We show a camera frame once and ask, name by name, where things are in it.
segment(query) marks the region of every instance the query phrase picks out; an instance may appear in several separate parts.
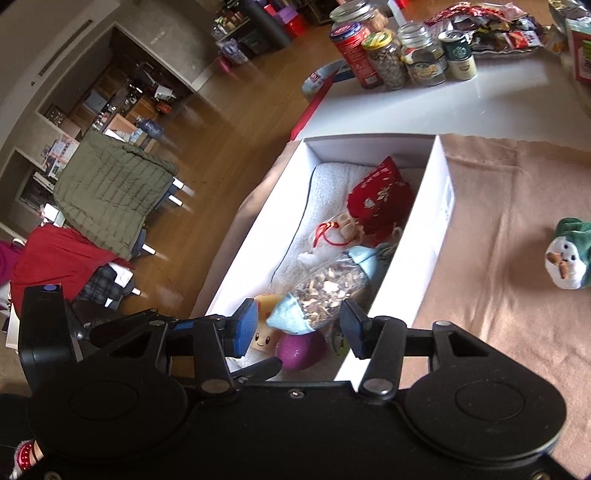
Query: purple ball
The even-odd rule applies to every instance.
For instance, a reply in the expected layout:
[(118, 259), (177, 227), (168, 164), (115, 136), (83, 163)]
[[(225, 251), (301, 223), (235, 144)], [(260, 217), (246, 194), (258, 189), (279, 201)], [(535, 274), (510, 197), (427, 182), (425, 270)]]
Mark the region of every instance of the purple ball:
[(305, 370), (322, 360), (326, 353), (324, 335), (318, 330), (305, 335), (284, 335), (277, 344), (277, 356), (287, 370)]

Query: red drawstring bag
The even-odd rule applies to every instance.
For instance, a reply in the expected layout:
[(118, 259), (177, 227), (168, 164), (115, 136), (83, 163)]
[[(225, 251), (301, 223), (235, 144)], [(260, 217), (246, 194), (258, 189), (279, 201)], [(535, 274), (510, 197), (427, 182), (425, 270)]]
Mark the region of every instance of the red drawstring bag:
[(349, 193), (347, 208), (364, 234), (380, 243), (390, 237), (395, 226), (406, 221), (413, 202), (413, 191), (392, 157), (386, 157)]

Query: white cardboard box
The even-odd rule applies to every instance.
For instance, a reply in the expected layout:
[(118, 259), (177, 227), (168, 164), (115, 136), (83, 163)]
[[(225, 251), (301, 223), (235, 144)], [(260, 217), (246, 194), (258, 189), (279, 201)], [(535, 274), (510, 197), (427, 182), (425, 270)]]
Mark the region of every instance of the white cardboard box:
[[(340, 162), (377, 166), (388, 155), (399, 168), (424, 167), (425, 173), (402, 240), (369, 315), (397, 317), (411, 326), (431, 280), (454, 206), (447, 160), (435, 135), (360, 134), (303, 140), (263, 205), (207, 314), (231, 315), (245, 298), (267, 290), (297, 232), (317, 165)], [(278, 222), (281, 228), (275, 228)], [(335, 379), (350, 380), (357, 388), (368, 363), (350, 352)]]

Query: glass jar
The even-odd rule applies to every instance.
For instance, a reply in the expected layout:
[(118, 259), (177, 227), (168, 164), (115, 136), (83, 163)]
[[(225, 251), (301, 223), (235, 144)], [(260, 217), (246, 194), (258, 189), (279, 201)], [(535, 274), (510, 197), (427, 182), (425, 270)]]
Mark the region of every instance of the glass jar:
[(334, 22), (332, 30), (350, 22), (360, 22), (368, 34), (382, 31), (388, 25), (388, 18), (365, 0), (351, 0), (339, 5), (330, 13), (330, 19)]
[(438, 39), (422, 22), (405, 23), (398, 30), (402, 59), (417, 85), (430, 87), (445, 82), (447, 60)]
[(372, 33), (361, 46), (374, 69), (382, 77), (386, 89), (400, 90), (409, 82), (408, 72), (400, 60), (400, 50), (393, 42), (394, 36), (388, 30)]

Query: green penguin plush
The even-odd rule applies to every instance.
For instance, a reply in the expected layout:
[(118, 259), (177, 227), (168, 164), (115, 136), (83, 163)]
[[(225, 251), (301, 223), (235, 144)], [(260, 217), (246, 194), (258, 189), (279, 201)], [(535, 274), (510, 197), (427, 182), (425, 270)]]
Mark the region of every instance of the green penguin plush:
[(590, 254), (591, 223), (563, 218), (545, 253), (546, 270), (557, 287), (568, 290), (588, 287)]

